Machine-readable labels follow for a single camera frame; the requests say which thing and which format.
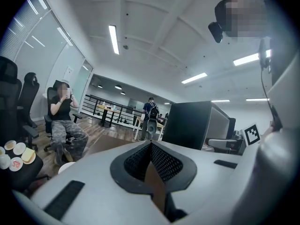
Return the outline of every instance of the wooden table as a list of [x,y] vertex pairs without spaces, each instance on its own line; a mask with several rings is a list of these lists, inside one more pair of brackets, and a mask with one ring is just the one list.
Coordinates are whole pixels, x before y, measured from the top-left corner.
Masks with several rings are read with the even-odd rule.
[[103,105],[100,105],[98,104],[97,105],[98,108],[101,108],[103,109],[103,114],[102,114],[102,119],[101,121],[99,122],[99,125],[105,127],[105,119],[106,119],[106,115],[107,115],[107,112],[112,112],[112,117],[111,117],[111,121],[109,122],[109,126],[106,127],[106,128],[110,128],[112,126],[112,122],[113,122],[113,114],[114,113],[120,113],[120,111],[116,111],[116,110],[112,110],[112,109],[108,109],[108,108],[105,108]]
[[[140,130],[140,124],[143,124],[144,120],[141,119],[141,117],[136,117],[136,120],[135,120],[135,125],[133,126],[133,131],[135,131],[135,128],[136,128],[136,133],[135,133],[135,140],[137,138],[137,134]],[[163,130],[164,130],[164,125],[160,124],[157,122],[157,127],[158,128],[161,128],[160,129],[160,133],[159,133],[159,137],[158,137],[158,140],[160,140],[160,137],[163,133]]]

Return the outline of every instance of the black t-shirt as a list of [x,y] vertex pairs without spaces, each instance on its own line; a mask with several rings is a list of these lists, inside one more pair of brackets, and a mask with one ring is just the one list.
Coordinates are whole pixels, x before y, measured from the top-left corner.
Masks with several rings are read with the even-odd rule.
[[[60,98],[58,96],[55,96],[51,100],[51,104],[57,104]],[[52,115],[52,120],[71,120],[70,118],[70,104],[72,102],[72,99],[66,99],[62,102],[60,105],[59,110],[55,115]]]

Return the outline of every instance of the table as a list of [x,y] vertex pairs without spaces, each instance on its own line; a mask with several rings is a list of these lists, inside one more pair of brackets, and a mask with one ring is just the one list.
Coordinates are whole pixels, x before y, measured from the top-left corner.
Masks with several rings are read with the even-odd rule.
[[[5,150],[5,154],[9,155],[10,159],[14,157],[21,157],[21,155],[16,155],[12,150]],[[36,154],[35,160],[31,164],[23,163],[22,168],[19,171],[12,172],[9,168],[4,171],[7,172],[7,176],[10,178],[12,189],[18,191],[24,191],[29,187],[30,183],[32,183],[37,177],[38,173],[41,171],[43,167],[42,159]]]
[[[140,123],[143,124],[143,122],[144,122],[144,120],[142,120],[141,117],[136,117],[135,125],[133,126],[133,131],[135,131],[135,127],[136,127],[135,140],[136,140],[137,134],[138,134],[138,132],[140,130]],[[161,128],[160,129],[160,133],[159,133],[159,137],[158,137],[158,140],[160,140],[161,135],[162,135],[163,130],[164,130],[164,125],[162,125],[162,124],[160,124],[160,123],[157,122],[157,127]]]
[[105,108],[103,105],[97,105],[97,107],[103,109],[103,114],[102,114],[102,119],[100,120],[99,122],[99,125],[103,126],[103,127],[106,127],[105,126],[105,119],[106,119],[106,115],[107,115],[107,112],[110,111],[112,112],[112,117],[111,117],[111,121],[109,122],[109,126],[106,127],[106,128],[110,128],[112,126],[112,122],[113,122],[113,115],[114,113],[120,113],[120,111],[116,111],[116,110],[112,110],[112,109],[108,109],[108,108]]

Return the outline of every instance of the standing person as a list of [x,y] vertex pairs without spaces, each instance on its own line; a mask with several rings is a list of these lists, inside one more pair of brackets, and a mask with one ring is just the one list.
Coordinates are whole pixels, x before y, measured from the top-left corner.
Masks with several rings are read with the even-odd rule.
[[[52,141],[51,146],[56,151],[54,163],[62,165],[62,154],[64,153],[69,162],[73,162],[73,158],[78,160],[81,158],[83,150],[88,142],[89,136],[70,118],[70,106],[78,108],[78,102],[74,95],[70,94],[68,98],[68,86],[66,83],[61,83],[57,88],[57,95],[51,100],[52,114]],[[68,146],[68,151],[64,146],[67,146],[66,135],[70,133],[74,139],[72,145]]]
[[139,139],[138,141],[145,140],[147,125],[148,125],[148,120],[149,120],[148,113],[150,112],[151,108],[153,108],[155,106],[156,106],[156,104],[154,103],[154,98],[150,97],[148,102],[145,103],[144,108],[142,109],[142,113],[145,113],[145,118],[144,118],[144,122],[142,123],[142,136],[141,136],[141,139]]

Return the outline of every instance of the camouflage pants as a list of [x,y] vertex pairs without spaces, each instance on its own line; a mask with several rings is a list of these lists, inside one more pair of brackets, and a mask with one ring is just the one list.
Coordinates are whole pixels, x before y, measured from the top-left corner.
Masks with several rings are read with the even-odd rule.
[[[66,144],[67,132],[74,137],[72,144]],[[81,158],[89,136],[74,122],[70,120],[57,120],[52,122],[51,146],[56,151],[56,161],[61,164],[63,149],[67,149],[74,160]]]

